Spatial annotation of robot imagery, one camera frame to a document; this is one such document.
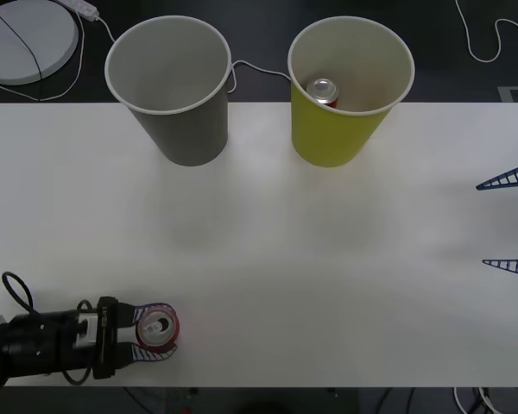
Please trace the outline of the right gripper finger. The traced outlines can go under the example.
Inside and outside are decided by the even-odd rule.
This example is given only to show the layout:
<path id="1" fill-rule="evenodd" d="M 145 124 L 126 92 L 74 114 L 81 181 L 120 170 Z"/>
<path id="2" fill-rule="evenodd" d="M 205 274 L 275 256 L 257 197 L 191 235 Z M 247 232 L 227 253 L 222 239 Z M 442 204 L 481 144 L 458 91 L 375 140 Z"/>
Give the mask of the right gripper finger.
<path id="1" fill-rule="evenodd" d="M 483 260 L 483 264 L 501 269 L 505 272 L 518 274 L 518 259 L 513 260 Z"/>
<path id="2" fill-rule="evenodd" d="M 518 167 L 501 173 L 476 186 L 478 191 L 518 187 Z"/>

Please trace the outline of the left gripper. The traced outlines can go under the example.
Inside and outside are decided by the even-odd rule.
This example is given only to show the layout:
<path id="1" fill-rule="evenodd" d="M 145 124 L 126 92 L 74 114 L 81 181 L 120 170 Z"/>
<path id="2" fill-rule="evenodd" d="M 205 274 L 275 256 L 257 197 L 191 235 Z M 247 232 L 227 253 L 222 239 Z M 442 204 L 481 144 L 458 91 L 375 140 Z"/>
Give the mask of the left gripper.
<path id="1" fill-rule="evenodd" d="M 121 367 L 137 362 L 166 361 L 174 354 L 178 348 L 176 343 L 164 351 L 151 351 L 133 342 L 118 344 L 119 327 L 136 326 L 154 312 L 159 312 L 162 317 L 176 316 L 174 308 L 165 303 L 132 305 L 119 303 L 113 297 L 99 299 L 97 341 L 92 363 L 92 375 L 95 380 L 111 378 Z"/>

